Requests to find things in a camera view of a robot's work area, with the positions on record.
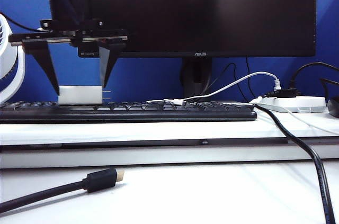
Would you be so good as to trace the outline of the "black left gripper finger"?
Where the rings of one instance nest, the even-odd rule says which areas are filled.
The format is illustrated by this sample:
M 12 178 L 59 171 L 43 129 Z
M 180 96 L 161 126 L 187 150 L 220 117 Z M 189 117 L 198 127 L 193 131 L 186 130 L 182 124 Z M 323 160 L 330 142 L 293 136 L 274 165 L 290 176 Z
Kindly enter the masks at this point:
M 48 43 L 45 40 L 23 40 L 22 47 L 24 53 L 32 55 L 36 62 L 40 65 L 57 95 L 59 95 L 59 84 L 56 72 L 51 59 Z
M 106 42 L 99 42 L 100 81 L 103 88 L 106 87 L 118 56 L 125 47 L 126 44 L 122 40 L 108 40 Z

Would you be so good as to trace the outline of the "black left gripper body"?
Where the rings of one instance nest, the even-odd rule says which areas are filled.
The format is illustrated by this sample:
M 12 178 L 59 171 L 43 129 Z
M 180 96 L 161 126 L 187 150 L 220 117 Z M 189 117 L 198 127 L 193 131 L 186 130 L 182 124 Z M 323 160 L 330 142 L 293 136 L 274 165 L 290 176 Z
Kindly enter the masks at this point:
M 126 30 L 105 30 L 104 21 L 91 16 L 90 0 L 49 0 L 49 4 L 52 18 L 40 21 L 43 30 L 10 34 L 8 41 L 12 46 L 43 41 L 79 46 L 82 43 L 128 39 Z

